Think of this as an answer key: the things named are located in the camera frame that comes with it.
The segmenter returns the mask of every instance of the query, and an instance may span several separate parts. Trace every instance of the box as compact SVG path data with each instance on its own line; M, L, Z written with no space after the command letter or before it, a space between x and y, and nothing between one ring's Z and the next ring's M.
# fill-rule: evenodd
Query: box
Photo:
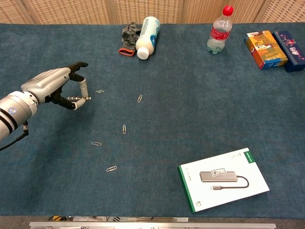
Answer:
M244 42L259 69L283 66L288 61L270 31L247 33Z
M192 212L269 191L248 148L178 167Z
M305 55L291 34L288 31L275 31L272 35L288 58L287 64L284 65L286 71L289 73L303 70L305 68Z

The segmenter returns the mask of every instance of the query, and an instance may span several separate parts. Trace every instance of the colorful box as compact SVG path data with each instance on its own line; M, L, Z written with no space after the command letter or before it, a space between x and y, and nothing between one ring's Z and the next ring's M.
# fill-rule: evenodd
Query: colorful box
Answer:
M247 33L244 42L260 69L283 66L288 61L270 31Z
M288 57L288 62L284 65L286 71L289 73L303 70L305 68L305 55L291 34L288 31L275 31L272 35Z

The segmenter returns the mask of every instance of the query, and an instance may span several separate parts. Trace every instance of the glove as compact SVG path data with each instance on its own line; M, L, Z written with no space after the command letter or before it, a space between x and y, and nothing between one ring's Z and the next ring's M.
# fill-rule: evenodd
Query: glove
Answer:
M126 25L122 30L122 47L119 49L119 54L125 56L133 56L135 53L135 44L139 39L141 33L141 27L133 22L130 25Z

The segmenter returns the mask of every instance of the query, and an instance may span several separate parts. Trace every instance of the blue carpet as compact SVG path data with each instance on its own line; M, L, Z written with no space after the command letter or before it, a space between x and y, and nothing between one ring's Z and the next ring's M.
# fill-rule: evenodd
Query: blue carpet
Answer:
M206 51L210 29L163 24L142 61L118 54L119 25L1 24L0 97L83 61L92 100L40 105L30 135L0 153L0 214L304 219L304 71L259 70L243 38L288 30L305 50L305 23L234 25L217 55ZM78 84L62 95L80 96ZM245 147L270 191L192 214L177 167Z

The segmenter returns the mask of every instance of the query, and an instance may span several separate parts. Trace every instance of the white plastic bottle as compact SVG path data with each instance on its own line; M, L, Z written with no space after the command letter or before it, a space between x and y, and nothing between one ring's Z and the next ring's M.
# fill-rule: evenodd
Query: white plastic bottle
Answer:
M158 19L152 16L144 19L140 37L135 44L140 59L146 60L153 53L159 29Z
M225 41L231 32L233 23L231 15L233 13L232 6L225 6L222 15L217 18L214 23L208 40L207 50L213 54L221 52L224 49Z

